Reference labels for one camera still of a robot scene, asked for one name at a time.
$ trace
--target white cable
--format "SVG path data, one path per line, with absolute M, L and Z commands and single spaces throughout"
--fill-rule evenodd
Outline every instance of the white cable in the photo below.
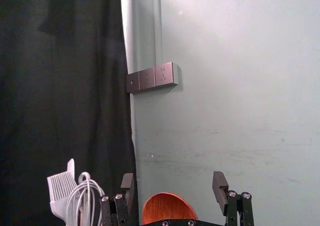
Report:
M 66 207 L 66 225 L 67 226 L 78 226 L 78 216 L 79 210 L 85 203 L 85 195 L 87 194 L 87 209 L 86 212 L 83 211 L 83 222 L 88 222 L 88 225 L 82 226 L 94 226 L 94 217 L 95 217 L 95 207 L 96 207 L 96 197 L 95 191 L 98 194 L 103 196 L 105 192 L 103 189 L 90 178 L 90 174 L 87 172 L 81 173 L 79 176 L 79 185 L 71 192 L 70 196 L 67 199 Z M 102 212 L 100 210 L 99 219 L 97 226 L 102 226 Z

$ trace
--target screw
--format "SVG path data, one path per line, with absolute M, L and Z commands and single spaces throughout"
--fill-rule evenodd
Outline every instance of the screw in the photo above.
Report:
M 118 194 L 115 196 L 115 198 L 116 198 L 117 200 L 121 199 L 121 198 L 122 198 L 122 194 L 121 194 L 121 193 L 118 193 Z
M 248 192 L 244 192 L 244 193 L 242 194 L 242 196 L 243 196 L 244 198 L 246 198 L 246 199 L 250 199 L 251 194 L 248 193 Z
M 163 221 L 162 222 L 162 226 L 168 226 L 169 225 L 169 222 L 168 221 Z
M 195 221 L 193 221 L 193 220 L 189 220 L 188 221 L 188 226 L 195 226 Z
M 109 199 L 108 196 L 103 196 L 102 199 L 101 199 L 101 201 L 107 201 L 108 199 Z
M 229 192 L 229 196 L 231 196 L 231 197 L 235 197 L 236 195 L 237 195 L 237 193 L 234 192 L 234 191 L 230 191 L 230 192 Z

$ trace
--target light green wall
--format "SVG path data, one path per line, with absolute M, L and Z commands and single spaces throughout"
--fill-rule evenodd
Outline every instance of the light green wall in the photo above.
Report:
M 132 2 L 129 66 L 182 71 L 181 85 L 132 97 L 140 207 L 174 192 L 223 224 L 219 170 L 253 194 L 256 225 L 317 225 L 320 0 Z

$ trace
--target electrical outlet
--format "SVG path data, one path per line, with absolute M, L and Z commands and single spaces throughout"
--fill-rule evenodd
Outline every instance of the electrical outlet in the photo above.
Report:
M 178 66 L 173 62 L 158 65 L 154 67 L 155 86 L 171 86 L 177 85 L 178 82 Z
M 135 93 L 140 90 L 139 72 L 126 75 L 126 92 Z
M 140 90 L 154 88 L 156 86 L 155 68 L 148 68 L 139 72 Z

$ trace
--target wooden bowl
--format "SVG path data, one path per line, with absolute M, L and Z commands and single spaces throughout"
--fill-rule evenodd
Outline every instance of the wooden bowl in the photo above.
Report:
M 150 224 L 165 219 L 195 219 L 194 209 L 178 195 L 160 192 L 151 196 L 142 210 L 142 224 Z

